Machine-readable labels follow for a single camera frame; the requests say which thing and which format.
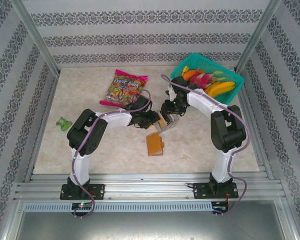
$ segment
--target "yellow banana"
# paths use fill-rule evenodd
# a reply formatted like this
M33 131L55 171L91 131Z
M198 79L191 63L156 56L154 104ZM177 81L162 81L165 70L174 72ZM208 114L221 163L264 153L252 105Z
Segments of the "yellow banana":
M220 89L220 90L218 90L218 91L215 91L215 92L211 95L211 97L215 98L216 96L219 96L220 94L224 94L224 93L226 93L226 92L229 92L229 91L231 91L231 90L233 90L233 89L235 89L235 86L228 86L228 87L222 88L222 89Z
M217 81L217 82L211 84L210 86L208 86L208 87L204 90L204 92L207 94L207 93L209 92L209 90L210 90L213 86L218 85L218 84L220 84L220 83L221 83L221 81Z
M227 88L227 87L232 87L234 86L235 83L233 81L225 81L225 82L222 82L218 85L215 85L213 86L209 91L208 91L208 95L212 97L212 95L214 95L215 92L219 91L220 89L224 89L224 88Z

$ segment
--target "fruit candy package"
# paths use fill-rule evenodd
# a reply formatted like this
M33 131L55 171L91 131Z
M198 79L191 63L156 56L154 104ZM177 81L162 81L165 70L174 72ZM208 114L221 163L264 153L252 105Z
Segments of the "fruit candy package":
M134 76L116 69L114 79L100 104L124 107L132 102L134 94L143 89L147 81L148 76Z

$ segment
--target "beige tabletop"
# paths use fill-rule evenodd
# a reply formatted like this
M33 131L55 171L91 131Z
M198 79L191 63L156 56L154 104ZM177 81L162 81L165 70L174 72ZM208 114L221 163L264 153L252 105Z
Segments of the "beige tabletop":
M160 74L170 76L175 66L124 66L63 68L47 120L34 174L69 174L72 154L67 132L56 122L60 117L73 123L84 109L109 112L117 107L100 105L115 70L133 75L148 75L145 89L151 93L152 110L159 110L168 99L168 83ZM232 101L240 107L238 98ZM161 135L163 156L148 156L146 136L154 126L137 129L133 125L107 129L91 155L90 173L208 173L214 168L216 149L210 138L210 121L194 107L188 107L177 125ZM234 172L258 172L252 145L236 155Z

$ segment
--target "purple cable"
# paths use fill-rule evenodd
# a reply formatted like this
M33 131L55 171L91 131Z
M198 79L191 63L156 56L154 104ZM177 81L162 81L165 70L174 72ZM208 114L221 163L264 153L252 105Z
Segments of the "purple cable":
M134 101L134 98L136 97L136 95L138 93L141 93L142 91L145 91L148 93L149 95L149 100L148 102L146 103L146 105L144 105L143 107L140 107L138 109L135 109L135 110L116 110L116 111L110 111L110 112L107 112L107 113L103 113L101 114L100 116L98 116L96 118L96 120L93 122L92 126L90 127L88 133L86 134L85 138L83 139L81 145L79 146L79 148L75 151L74 153L74 156L73 156L73 159L72 159L72 164L71 164L71 169L72 169L72 173L73 173L73 178L74 180L76 181L76 184L91 198L91 201L92 201L92 205L93 207L91 208L91 210L84 216L80 216L80 219L83 219L83 218L86 218L88 217L95 209L95 206L96 206L96 202L95 202L95 199L94 197L90 194L90 192L88 192L78 181L77 179L77 176L76 176L76 173L75 173L75 162L76 162L76 158L78 156L78 153L80 152L80 150L84 147L84 145L86 144L92 130L94 129L95 125L97 124L97 122L99 121L99 119L101 119L102 117L106 116L106 115L109 115L109 114L118 114L118 113L134 113L134 112L138 112L138 111L141 111L145 108L147 108L150 104L150 101L151 101L151 95L150 95L150 92L146 89L141 89L141 90L138 90L132 97L132 102ZM79 217L76 215L76 211L77 211L78 208L76 208L73 212L73 215L75 218Z
M227 172L228 172L229 176L230 176L231 178L233 178L233 179L242 181L242 182L244 183L244 189L243 189L243 192L242 192L241 196L239 197L239 199L238 199L238 200L236 201L236 203L234 204L234 206L233 206L231 209L229 209L226 213L223 214L223 215L226 215L226 214L230 213L230 212L238 205L238 203L241 201L241 199L244 197L244 195L245 195L245 193L246 193L246 191L247 191L247 182L246 182L246 180L244 180L244 179L241 178L241 177L233 176L233 175L230 173L230 166L231 166L231 162L232 162L232 160L233 160L233 156L234 156L236 153L239 153L239 152L245 150L245 149L248 147L248 145L250 144L250 130L249 130L249 128L248 128L248 125L245 123L245 121L244 121L239 115L237 115L237 114L234 113L233 111L229 110L228 108L226 108L226 107L220 105L220 103L219 103L218 101L216 101L215 99L213 99L212 97L210 97L210 96L208 96L208 95L206 95L206 94L203 94L203 93L201 93L201 92L192 90L192 89L190 89L190 88L187 88L187 87L185 87L185 86L181 86L181 85L179 85L179 84L176 84L176 83L172 82L172 81L170 80L170 78L167 77L167 76L164 75L164 74L161 74L160 76L161 76L161 78L162 78L163 80L167 81L168 83L170 83L170 84L172 84L172 85L175 85L175 86L177 86L177 87L179 87L179 88L181 88L181 89L185 89L185 90L187 90L187 91L193 92L193 93L195 93L195 94L201 95L201 96L203 96L204 98L208 99L208 101L210 101L210 102L213 103L214 105L219 106L221 109L223 109L223 110L227 111L228 113L230 113L231 115L235 116L235 117L243 124L243 126L244 126L244 128L245 128L246 136L247 136L247 137L246 137L246 144L245 144L243 147L241 147L241 148L235 150L233 153L231 153L230 158L229 158L229 163L228 163L228 166L227 166Z

